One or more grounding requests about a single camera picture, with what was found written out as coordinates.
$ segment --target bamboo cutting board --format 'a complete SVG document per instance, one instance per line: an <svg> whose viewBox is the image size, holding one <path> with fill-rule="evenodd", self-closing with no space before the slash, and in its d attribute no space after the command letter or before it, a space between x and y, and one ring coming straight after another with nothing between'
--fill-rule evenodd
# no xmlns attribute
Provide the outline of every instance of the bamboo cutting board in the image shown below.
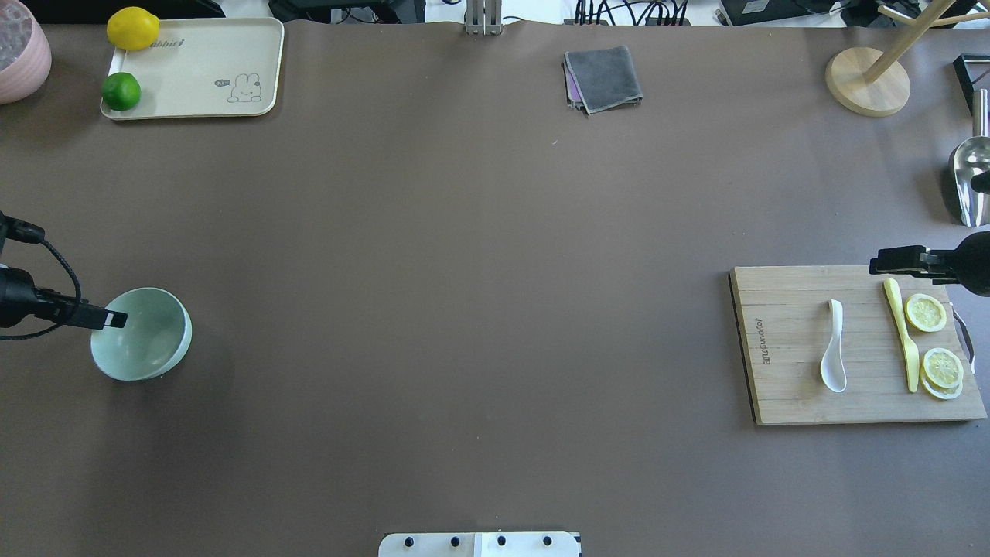
<svg viewBox="0 0 990 557"><path fill-rule="evenodd" d="M885 277L867 266L736 267L730 272L749 396L758 424L966 420L987 417L962 351L944 286L896 277L904 299L915 292L945 305L948 324L936 333L908 325L925 352L951 350L965 368L962 394L939 400L923 386L908 392L897 329L883 292ZM829 298L844 309L842 359L848 386L832 392L819 365L829 345Z"/></svg>

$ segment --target cable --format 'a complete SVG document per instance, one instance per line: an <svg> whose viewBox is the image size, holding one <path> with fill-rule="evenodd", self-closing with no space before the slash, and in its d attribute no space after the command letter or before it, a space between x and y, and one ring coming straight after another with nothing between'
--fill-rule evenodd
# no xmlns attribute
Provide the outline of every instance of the cable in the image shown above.
<svg viewBox="0 0 990 557"><path fill-rule="evenodd" d="M357 17L357 16L355 16L354 14L352 14L352 13L350 12L350 8L348 8L348 9L347 9L347 16L348 16L349 18L351 18L351 19L353 19L353 20L355 20L355 21L358 21L358 22L360 22L360 23L378 23L378 16L375 16L375 19L374 19L374 21L364 21L364 20L362 20L361 18L359 18L359 17Z"/></svg>
<svg viewBox="0 0 990 557"><path fill-rule="evenodd" d="M677 12L680 11L680 6L677 5L677 0L670 0L670 3L673 5L674 8L673 8L673 10L671 10L670 12L668 12L667 19L666 19L664 25L674 25L674 20L677 18Z"/></svg>
<svg viewBox="0 0 990 557"><path fill-rule="evenodd" d="M637 4L661 4L661 3L662 2L659 2L657 0L634 0L633 2L630 2L628 0L623 0L622 6L609 6L608 0L602 0L602 2L598 4L598 11L595 14L595 23L602 22L602 12L605 12L605 15L609 17L609 20L612 22L612 25L617 25L615 18L612 16L612 10L621 10L623 8L626 8L630 10L631 14L633 14L633 20L632 20L633 25L634 26L639 25L640 19L638 19L635 16L635 12L633 12L632 7Z"/></svg>
<svg viewBox="0 0 990 557"><path fill-rule="evenodd" d="M592 23L591 16L595 11L595 0L577 0L574 7L574 25Z"/></svg>
<svg viewBox="0 0 990 557"><path fill-rule="evenodd" d="M662 2L651 2L650 5L646 6L646 9L640 14L640 18L636 21L636 25L639 25L643 21L646 21L646 24L649 25L649 16L653 13L653 8L659 8L657 18L662 19L663 14L667 14L668 16L670 14L669 8L667 8Z"/></svg>
<svg viewBox="0 0 990 557"><path fill-rule="evenodd" d="M40 243L49 249L51 254L55 256L58 262L62 265L62 268L65 269L65 272L68 273L69 278L72 279L72 286L75 288L75 299L72 300L72 307L69 308L68 314L65 315L65 317L61 320L61 322L55 323L48 329L27 335L4 335L4 336L0 336L0 340L29 340L48 334L51 331L67 323L68 320L71 319L73 315L75 315L76 310L79 309L79 305L82 303L82 286L79 285L79 277L75 275L75 272L72 270L72 267L68 265L68 262L65 260L65 258L61 256L58 250L56 250L55 247L52 244L50 244L48 240L41 240Z"/></svg>
<svg viewBox="0 0 990 557"><path fill-rule="evenodd" d="M802 10L808 12L810 15L821 16L821 15L834 14L835 12L838 12L840 10L844 10L849 6L849 4L852 3L852 0L845 0L845 2L840 4L838 8L833 8L827 12L816 12L815 10L812 10L811 8L806 6L803 0L791 0L791 2L793 2L794 5L797 6L798 8L801 8Z"/></svg>

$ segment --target green lime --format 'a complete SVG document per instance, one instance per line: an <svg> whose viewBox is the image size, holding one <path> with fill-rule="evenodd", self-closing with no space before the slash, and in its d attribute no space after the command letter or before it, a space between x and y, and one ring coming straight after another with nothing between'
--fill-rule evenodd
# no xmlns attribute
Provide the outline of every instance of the green lime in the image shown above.
<svg viewBox="0 0 990 557"><path fill-rule="evenodd" d="M141 100L141 86L126 71L112 73L103 80L103 100L113 110L130 110Z"/></svg>

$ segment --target bowl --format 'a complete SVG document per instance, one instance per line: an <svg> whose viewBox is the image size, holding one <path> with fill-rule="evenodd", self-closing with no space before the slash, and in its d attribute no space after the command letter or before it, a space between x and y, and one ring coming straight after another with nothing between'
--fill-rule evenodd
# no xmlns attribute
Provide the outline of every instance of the bowl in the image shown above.
<svg viewBox="0 0 990 557"><path fill-rule="evenodd" d="M0 0L0 26L27 25L29 20L31 34L25 44L0 45L13 50L12 56L15 56L9 64L0 61L0 104L18 101L34 93L49 77L51 50L38 20L17 0ZM4 41L4 35L4 30L0 29L0 42ZM0 58L9 60L8 56Z"/></svg>
<svg viewBox="0 0 990 557"><path fill-rule="evenodd" d="M158 377L182 360L192 340L189 312L168 291L136 288L107 304L127 313L127 324L93 331L89 350L96 367L120 381Z"/></svg>

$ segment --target light green bowl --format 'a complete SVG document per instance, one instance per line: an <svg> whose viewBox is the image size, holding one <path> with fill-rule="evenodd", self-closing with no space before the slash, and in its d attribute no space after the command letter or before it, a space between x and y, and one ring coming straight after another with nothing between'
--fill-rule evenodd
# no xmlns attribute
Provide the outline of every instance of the light green bowl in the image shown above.
<svg viewBox="0 0 990 557"><path fill-rule="evenodd" d="M128 314L124 328L93 331L89 351L96 367L120 381L160 376L182 360L192 340L192 320L182 303L161 288L136 288L107 309Z"/></svg>

